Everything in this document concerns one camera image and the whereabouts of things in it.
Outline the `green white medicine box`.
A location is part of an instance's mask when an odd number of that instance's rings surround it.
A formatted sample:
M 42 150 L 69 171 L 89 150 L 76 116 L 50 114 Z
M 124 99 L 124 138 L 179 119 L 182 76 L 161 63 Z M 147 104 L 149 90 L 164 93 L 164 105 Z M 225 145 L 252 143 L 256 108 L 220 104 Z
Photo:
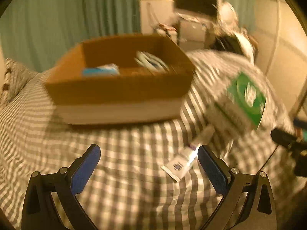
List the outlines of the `green white medicine box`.
M 208 106 L 207 119 L 220 133 L 244 135 L 258 129 L 265 105 L 266 96 L 247 74 L 240 72 Z

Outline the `white ointment tube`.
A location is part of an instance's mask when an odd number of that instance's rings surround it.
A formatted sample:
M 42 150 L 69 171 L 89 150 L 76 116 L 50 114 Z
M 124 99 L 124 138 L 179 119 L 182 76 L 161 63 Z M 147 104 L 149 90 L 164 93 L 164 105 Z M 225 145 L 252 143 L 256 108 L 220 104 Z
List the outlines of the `white ointment tube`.
M 209 144 L 214 132 L 215 129 L 212 125 L 206 126 L 204 130 L 192 140 L 189 146 L 184 147 L 172 160 L 161 166 L 161 169 L 174 181 L 181 181 L 192 167 L 198 155 L 199 147 Z

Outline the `white plastic clothes hangers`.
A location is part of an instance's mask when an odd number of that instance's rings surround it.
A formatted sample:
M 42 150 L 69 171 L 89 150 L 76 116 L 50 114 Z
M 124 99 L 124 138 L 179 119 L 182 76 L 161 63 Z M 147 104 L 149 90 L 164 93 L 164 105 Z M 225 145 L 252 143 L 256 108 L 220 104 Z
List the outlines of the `white plastic clothes hangers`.
M 151 72 L 168 72 L 170 68 L 157 56 L 145 51 L 137 51 L 135 61 Z

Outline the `blue white tissue pack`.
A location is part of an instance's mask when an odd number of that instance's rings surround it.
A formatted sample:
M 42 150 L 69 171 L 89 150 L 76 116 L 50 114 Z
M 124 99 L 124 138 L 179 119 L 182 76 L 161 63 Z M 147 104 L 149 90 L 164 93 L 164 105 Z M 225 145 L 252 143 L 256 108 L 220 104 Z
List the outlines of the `blue white tissue pack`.
M 104 64 L 98 67 L 87 67 L 82 70 L 83 76 L 117 76 L 120 75 L 116 64 Z

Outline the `grey checkered bed sheet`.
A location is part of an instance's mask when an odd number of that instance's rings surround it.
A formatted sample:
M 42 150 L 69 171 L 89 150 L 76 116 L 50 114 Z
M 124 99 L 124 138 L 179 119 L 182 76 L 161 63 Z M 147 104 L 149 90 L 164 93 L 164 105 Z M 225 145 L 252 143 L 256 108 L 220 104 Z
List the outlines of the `grey checkered bed sheet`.
M 49 72 L 31 79 L 1 110 L 1 210 L 9 222 L 20 229 L 33 171 L 56 172 L 95 143 L 102 156 L 78 199 L 98 228 L 198 228 L 219 201 L 208 178 L 194 163 L 175 183 L 161 166 L 202 131 L 209 103 L 229 78 L 242 71 L 267 97 L 264 121 L 258 131 L 237 138 L 230 149 L 219 133 L 210 147 L 245 173 L 265 170 L 277 201 L 278 228 L 283 228 L 305 184 L 294 175 L 289 155 L 270 138 L 275 126 L 292 130 L 285 107 L 260 69 L 244 57 L 212 50 L 193 51 L 188 57 L 196 72 L 180 118 L 146 125 L 74 128 L 57 115 L 43 86 Z

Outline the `white puffy coat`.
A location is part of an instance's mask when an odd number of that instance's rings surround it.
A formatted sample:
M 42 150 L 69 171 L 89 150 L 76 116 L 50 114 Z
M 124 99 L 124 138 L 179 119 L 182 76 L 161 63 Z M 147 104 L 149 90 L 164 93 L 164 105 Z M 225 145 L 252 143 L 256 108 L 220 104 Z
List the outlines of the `white puffy coat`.
M 234 32 L 234 35 L 239 42 L 243 55 L 249 60 L 252 65 L 254 65 L 253 47 L 249 39 L 239 32 Z

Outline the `white louvered wardrobe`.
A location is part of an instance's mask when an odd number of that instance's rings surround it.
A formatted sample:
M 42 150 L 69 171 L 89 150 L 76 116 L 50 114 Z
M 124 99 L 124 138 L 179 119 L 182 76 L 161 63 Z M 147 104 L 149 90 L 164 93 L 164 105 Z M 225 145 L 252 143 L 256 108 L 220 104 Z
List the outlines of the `white louvered wardrobe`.
M 298 102 L 306 80 L 306 34 L 283 0 L 255 0 L 256 65 L 286 109 Z

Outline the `chair with black jacket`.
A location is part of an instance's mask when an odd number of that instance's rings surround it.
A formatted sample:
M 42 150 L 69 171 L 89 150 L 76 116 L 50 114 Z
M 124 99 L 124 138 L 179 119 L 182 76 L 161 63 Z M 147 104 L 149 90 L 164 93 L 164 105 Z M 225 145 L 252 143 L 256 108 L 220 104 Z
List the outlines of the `chair with black jacket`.
M 209 46 L 209 48 L 217 51 L 227 51 L 243 56 L 243 50 L 235 36 L 216 36 L 215 41 Z

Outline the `white oval mirror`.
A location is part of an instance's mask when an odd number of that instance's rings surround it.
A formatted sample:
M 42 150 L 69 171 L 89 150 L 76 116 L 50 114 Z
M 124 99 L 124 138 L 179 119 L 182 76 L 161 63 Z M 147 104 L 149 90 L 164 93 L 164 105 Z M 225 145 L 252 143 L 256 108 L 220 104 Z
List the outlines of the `white oval mirror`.
M 234 7 L 229 2 L 223 2 L 218 10 L 218 23 L 225 28 L 235 28 L 238 26 L 238 15 Z

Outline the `silver mini fridge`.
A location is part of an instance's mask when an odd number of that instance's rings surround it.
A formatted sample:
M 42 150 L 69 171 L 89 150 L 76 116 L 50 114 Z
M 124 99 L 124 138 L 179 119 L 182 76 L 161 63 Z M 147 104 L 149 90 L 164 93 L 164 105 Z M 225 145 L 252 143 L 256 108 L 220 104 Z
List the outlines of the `silver mini fridge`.
M 178 45 L 184 51 L 203 49 L 207 35 L 207 27 L 203 23 L 180 20 L 178 29 Z

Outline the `striped pillow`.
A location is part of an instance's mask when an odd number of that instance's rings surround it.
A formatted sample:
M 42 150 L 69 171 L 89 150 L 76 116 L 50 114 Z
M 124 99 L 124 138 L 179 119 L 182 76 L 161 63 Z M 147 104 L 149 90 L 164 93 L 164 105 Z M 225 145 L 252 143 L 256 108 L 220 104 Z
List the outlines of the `striped pillow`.
M 1 89 L 1 110 L 8 106 L 37 74 L 38 72 L 30 70 L 22 63 L 7 58 L 5 60 L 4 84 Z

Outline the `brown cardboard box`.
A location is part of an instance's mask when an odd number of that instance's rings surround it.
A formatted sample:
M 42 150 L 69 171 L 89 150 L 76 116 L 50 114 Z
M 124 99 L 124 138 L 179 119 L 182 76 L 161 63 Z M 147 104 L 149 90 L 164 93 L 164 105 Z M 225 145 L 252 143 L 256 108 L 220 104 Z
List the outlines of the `brown cardboard box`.
M 170 68 L 151 72 L 136 52 L 157 56 Z M 83 76 L 87 67 L 116 64 L 120 75 Z M 177 118 L 191 87 L 195 66 L 171 39 L 126 34 L 86 40 L 50 71 L 45 88 L 59 116 L 71 125 L 112 125 Z

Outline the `white suitcase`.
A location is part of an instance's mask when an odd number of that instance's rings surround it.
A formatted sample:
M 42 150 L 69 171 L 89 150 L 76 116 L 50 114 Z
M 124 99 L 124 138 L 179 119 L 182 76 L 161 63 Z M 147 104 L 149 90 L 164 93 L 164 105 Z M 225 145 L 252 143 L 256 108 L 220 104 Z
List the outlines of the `white suitcase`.
M 178 32 L 173 26 L 160 23 L 153 28 L 153 32 L 162 36 L 167 36 L 175 44 L 178 43 Z

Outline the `black wall television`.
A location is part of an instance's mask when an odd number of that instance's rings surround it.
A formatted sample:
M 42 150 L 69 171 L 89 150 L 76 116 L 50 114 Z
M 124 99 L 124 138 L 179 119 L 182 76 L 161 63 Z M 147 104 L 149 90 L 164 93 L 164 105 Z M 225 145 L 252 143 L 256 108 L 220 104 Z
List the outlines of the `black wall television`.
M 216 18 L 218 0 L 175 0 L 175 8 Z

